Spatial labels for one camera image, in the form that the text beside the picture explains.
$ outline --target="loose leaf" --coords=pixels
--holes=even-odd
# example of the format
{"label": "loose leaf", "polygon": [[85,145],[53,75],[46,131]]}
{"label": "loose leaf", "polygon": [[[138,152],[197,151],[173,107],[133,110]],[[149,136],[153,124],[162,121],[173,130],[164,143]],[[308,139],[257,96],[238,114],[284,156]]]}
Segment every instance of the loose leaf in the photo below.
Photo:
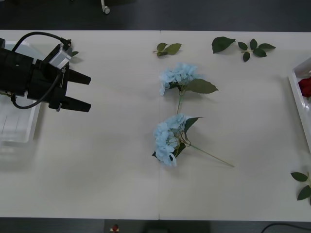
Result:
{"label": "loose leaf", "polygon": [[171,44],[168,46],[164,51],[166,51],[169,55],[175,55],[181,47],[181,44],[176,43],[176,44]]}
{"label": "loose leaf", "polygon": [[226,48],[228,48],[233,42],[235,42],[235,39],[230,39],[225,36],[216,37],[213,40],[212,47],[213,47],[213,53],[224,51]]}
{"label": "loose leaf", "polygon": [[77,51],[72,52],[71,57],[74,57],[74,56],[77,55],[78,53],[79,53],[79,52],[77,52]]}
{"label": "loose leaf", "polygon": [[243,55],[243,61],[247,62],[250,57],[251,57],[251,54],[249,52],[245,52]]}
{"label": "loose leaf", "polygon": [[177,87],[178,90],[181,91],[181,87],[180,87],[180,85],[177,82],[176,83],[170,82],[169,84],[170,84],[170,88],[169,89],[173,89],[173,88]]}
{"label": "loose leaf", "polygon": [[175,158],[179,156],[179,154],[183,151],[184,148],[186,148],[186,145],[184,143],[180,143],[179,148],[178,149],[176,148],[173,152]]}
{"label": "loose leaf", "polygon": [[262,50],[273,50],[275,49],[275,47],[273,45],[269,45],[269,44],[261,44],[258,46],[259,49]]}
{"label": "loose leaf", "polygon": [[248,46],[243,42],[239,42],[238,45],[239,45],[241,50],[247,50],[248,49]]}
{"label": "loose leaf", "polygon": [[300,182],[305,182],[307,181],[308,177],[305,174],[302,174],[300,172],[293,172],[291,173],[292,177]]}
{"label": "loose leaf", "polygon": [[165,49],[166,46],[167,46],[167,44],[165,44],[165,43],[160,43],[160,44],[157,45],[156,49],[157,49],[158,51],[163,51],[163,50]]}
{"label": "loose leaf", "polygon": [[188,140],[187,137],[187,131],[188,129],[199,119],[199,117],[194,117],[194,118],[189,118],[188,120],[186,120],[185,123],[185,129],[184,129],[184,133],[185,133],[185,138],[186,140]]}
{"label": "loose leaf", "polygon": [[158,57],[161,57],[161,56],[164,56],[164,55],[167,55],[168,53],[167,52],[157,52],[157,56]]}
{"label": "loose leaf", "polygon": [[203,79],[192,80],[190,83],[188,83],[186,90],[200,94],[210,94],[218,91],[218,89],[213,84]]}
{"label": "loose leaf", "polygon": [[255,39],[251,40],[250,46],[251,46],[251,50],[254,50],[255,48],[257,48],[257,41]]}
{"label": "loose leaf", "polygon": [[303,200],[309,198],[310,196],[311,196],[311,188],[309,185],[307,185],[300,191],[297,200]]}
{"label": "loose leaf", "polygon": [[266,57],[267,54],[262,49],[254,49],[253,53],[258,57]]}

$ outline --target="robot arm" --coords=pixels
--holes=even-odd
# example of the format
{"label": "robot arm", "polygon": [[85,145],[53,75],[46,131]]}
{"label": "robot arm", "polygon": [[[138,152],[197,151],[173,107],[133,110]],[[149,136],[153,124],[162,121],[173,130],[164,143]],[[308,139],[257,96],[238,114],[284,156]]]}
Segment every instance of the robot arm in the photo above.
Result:
{"label": "robot arm", "polygon": [[[43,60],[37,60],[4,48],[5,40],[0,39],[0,91],[11,97],[15,107],[31,108],[41,101],[49,108],[69,109],[88,112],[91,105],[80,100],[66,97],[68,82],[88,85],[91,78],[69,68],[71,43],[60,43]],[[29,106],[19,106],[16,96],[37,100]]]}

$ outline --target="flower stem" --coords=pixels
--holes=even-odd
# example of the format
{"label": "flower stem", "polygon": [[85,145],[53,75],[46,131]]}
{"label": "flower stem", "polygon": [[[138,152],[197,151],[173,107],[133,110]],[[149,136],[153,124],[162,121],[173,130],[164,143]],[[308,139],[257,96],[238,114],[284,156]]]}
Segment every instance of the flower stem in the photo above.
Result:
{"label": "flower stem", "polygon": [[179,96],[179,103],[178,103],[178,108],[177,108],[177,114],[179,112],[179,107],[180,107],[180,103],[181,103],[181,100],[182,100],[183,96]]}
{"label": "flower stem", "polygon": [[307,172],[307,175],[308,175],[309,185],[310,185],[310,187],[311,187],[311,180],[310,180],[310,174],[309,174],[309,172]]}
{"label": "flower stem", "polygon": [[229,166],[231,166],[231,167],[234,167],[232,164],[227,163],[226,161],[224,161],[224,160],[222,160],[222,159],[220,159],[220,158],[217,158],[217,157],[215,157],[214,155],[211,155],[211,154],[207,153],[206,151],[201,150],[200,148],[197,148],[197,147],[194,146],[194,145],[190,145],[190,146],[193,147],[193,148],[195,148],[195,149],[197,149],[197,150],[199,150],[199,151],[201,151],[201,152],[203,152],[203,153],[205,153],[205,154],[208,154],[209,156],[212,156],[212,157],[215,158],[215,159],[218,159],[219,161],[222,161],[223,163],[225,163],[225,164],[227,164],[227,165],[229,165]]}
{"label": "flower stem", "polygon": [[244,50],[244,51],[241,51],[241,53],[245,53],[245,52],[252,52],[253,50]]}

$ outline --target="chair wheel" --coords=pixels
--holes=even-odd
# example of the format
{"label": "chair wheel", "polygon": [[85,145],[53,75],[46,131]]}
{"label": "chair wheel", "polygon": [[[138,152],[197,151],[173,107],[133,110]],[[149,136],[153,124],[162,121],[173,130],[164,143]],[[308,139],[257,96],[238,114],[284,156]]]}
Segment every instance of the chair wheel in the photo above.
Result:
{"label": "chair wheel", "polygon": [[108,15],[108,14],[110,13],[110,8],[107,7],[107,6],[105,6],[105,8],[104,8],[104,13],[105,13],[106,15]]}

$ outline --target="artificial flower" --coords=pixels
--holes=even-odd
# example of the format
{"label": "artificial flower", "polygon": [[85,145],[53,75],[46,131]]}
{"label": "artificial flower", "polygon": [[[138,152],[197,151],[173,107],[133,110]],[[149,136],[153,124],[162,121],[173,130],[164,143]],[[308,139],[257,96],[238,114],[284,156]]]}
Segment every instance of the artificial flower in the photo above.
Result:
{"label": "artificial flower", "polygon": [[181,132],[189,117],[182,113],[174,115],[158,124],[155,136],[155,157],[168,166],[176,166],[174,151],[180,146]]}
{"label": "artificial flower", "polygon": [[179,85],[187,85],[194,79],[202,78],[197,74],[198,67],[185,63],[177,63],[174,70],[167,69],[160,75],[161,88],[160,94],[163,96],[166,89],[171,87],[171,84],[178,83]]}
{"label": "artificial flower", "polygon": [[306,98],[311,97],[311,77],[300,80],[298,84],[299,84],[302,96]]}

